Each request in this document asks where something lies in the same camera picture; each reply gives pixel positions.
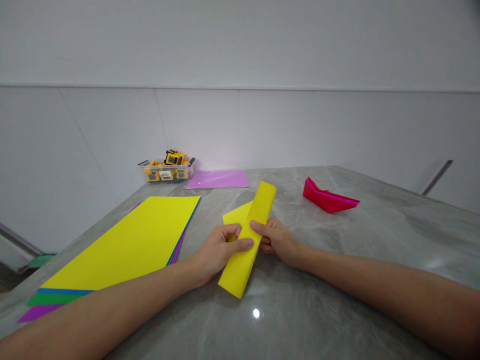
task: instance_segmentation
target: paper boat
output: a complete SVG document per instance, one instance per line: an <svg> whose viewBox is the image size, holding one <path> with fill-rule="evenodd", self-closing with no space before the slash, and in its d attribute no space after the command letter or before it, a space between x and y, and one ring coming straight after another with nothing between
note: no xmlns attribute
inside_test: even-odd
<svg viewBox="0 0 480 360"><path fill-rule="evenodd" d="M320 190L310 177L305 180L303 196L329 214L355 208L360 203L360 200Z"/></svg>

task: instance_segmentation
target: plastic storage box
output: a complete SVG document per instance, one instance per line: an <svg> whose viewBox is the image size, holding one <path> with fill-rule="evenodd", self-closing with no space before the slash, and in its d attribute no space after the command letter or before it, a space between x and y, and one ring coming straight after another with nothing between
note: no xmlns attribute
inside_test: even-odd
<svg viewBox="0 0 480 360"><path fill-rule="evenodd" d="M153 158L138 164L145 182L152 184L171 184L189 182L195 173L195 158L185 157L182 165L163 164L164 158Z"/></svg>

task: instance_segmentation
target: marble countertop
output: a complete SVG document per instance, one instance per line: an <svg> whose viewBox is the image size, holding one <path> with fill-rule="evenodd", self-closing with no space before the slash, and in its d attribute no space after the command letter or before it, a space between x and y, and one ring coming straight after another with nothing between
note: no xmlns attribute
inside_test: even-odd
<svg viewBox="0 0 480 360"><path fill-rule="evenodd" d="M149 196L201 196L179 260L193 254L222 214L255 196L260 180L277 187L272 217L302 243L430 271L480 289L480 216L338 166L246 171L250 188L187 190L147 184L0 302L0 338L37 288ZM361 200L328 214L302 196L320 189ZM272 255L259 253L240 301L219 276L167 306L108 359L442 359L387 316Z"/></svg>

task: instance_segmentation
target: yellow paper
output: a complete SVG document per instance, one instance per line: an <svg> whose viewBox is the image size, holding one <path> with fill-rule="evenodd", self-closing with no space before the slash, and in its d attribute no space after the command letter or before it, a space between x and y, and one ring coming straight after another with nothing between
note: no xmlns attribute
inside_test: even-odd
<svg viewBox="0 0 480 360"><path fill-rule="evenodd" d="M45 282L100 290L164 268L200 196L151 196Z"/></svg>
<svg viewBox="0 0 480 360"><path fill-rule="evenodd" d="M250 208L252 207L253 203L253 201L247 202L245 205L242 205L240 207L237 207L235 210L227 212L225 215L222 216L223 224L245 224L245 220L247 219L247 215L249 214ZM232 242L236 239L237 237L235 236L235 234L230 234L227 241Z"/></svg>
<svg viewBox="0 0 480 360"><path fill-rule="evenodd" d="M218 281L218 285L239 299L244 295L245 287L247 286L250 272L252 271L255 257L259 250L260 241L262 240L262 236L253 231L250 227L250 221L255 220L258 223L267 223L276 192L277 188L275 186L264 181L260 183L255 199L251 204L250 211L246 216L240 235L238 236L239 239L253 239L253 247L246 252L238 252L232 255L230 260L226 263L225 269Z"/></svg>

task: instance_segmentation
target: forearm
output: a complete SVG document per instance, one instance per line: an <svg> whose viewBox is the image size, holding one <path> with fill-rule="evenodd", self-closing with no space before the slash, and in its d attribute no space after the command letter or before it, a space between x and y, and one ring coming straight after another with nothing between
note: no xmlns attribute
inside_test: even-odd
<svg viewBox="0 0 480 360"><path fill-rule="evenodd" d="M6 359L101 359L200 281L184 260L82 297L0 341Z"/></svg>
<svg viewBox="0 0 480 360"><path fill-rule="evenodd" d="M382 311L450 356L477 351L480 292L381 260L304 249L299 268Z"/></svg>

